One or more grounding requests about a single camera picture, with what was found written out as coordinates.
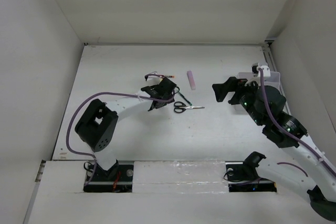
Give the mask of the purple pink highlighter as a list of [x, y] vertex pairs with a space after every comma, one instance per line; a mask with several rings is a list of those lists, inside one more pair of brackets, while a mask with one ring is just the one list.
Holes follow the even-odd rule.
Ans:
[[195, 80], [194, 80], [191, 70], [187, 71], [187, 78], [188, 78], [191, 90], [196, 90], [196, 84], [195, 84]]

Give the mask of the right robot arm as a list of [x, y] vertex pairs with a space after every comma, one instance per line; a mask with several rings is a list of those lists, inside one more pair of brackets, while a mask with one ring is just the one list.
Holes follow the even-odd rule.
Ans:
[[243, 161], [228, 163], [224, 178], [245, 187], [260, 179], [281, 184], [306, 200], [322, 218], [335, 221], [335, 166], [308, 136], [307, 129], [284, 112], [286, 98], [272, 86], [230, 77], [213, 84], [217, 102], [233, 93], [229, 104], [240, 104], [263, 135], [280, 150], [290, 155], [302, 169], [300, 172], [273, 163], [264, 154], [250, 153]]

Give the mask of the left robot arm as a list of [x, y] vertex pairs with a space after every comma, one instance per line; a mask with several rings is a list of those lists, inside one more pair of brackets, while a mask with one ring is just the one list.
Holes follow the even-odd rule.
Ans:
[[141, 88], [135, 94], [101, 92], [95, 94], [75, 126], [75, 132], [93, 152], [94, 168], [105, 180], [117, 175], [118, 160], [109, 147], [117, 123], [129, 116], [160, 109], [172, 102], [179, 90], [169, 78]]

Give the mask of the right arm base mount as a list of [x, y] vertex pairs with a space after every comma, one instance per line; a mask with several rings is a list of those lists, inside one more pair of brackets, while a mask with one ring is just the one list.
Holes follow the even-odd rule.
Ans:
[[252, 152], [243, 161], [225, 163], [226, 170], [223, 179], [228, 182], [230, 193], [272, 192], [276, 193], [276, 184], [260, 177], [256, 168], [266, 159], [265, 155]]

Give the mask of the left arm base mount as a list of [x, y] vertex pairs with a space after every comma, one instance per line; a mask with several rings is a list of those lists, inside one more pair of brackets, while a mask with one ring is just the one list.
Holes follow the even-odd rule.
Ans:
[[85, 162], [83, 168], [86, 171], [83, 191], [86, 193], [131, 193], [133, 186], [134, 162], [122, 161], [112, 168], [112, 171], [104, 171], [94, 163]]

